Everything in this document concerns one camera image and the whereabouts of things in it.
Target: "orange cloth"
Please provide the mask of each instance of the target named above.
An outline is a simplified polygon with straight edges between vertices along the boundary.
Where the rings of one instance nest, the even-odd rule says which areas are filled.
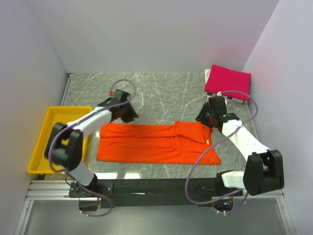
[[[212,131],[199,122],[176,121],[174,125],[110,123],[101,128],[96,159],[119,163],[194,164],[212,145]],[[221,164],[221,159],[212,149],[199,164]]]

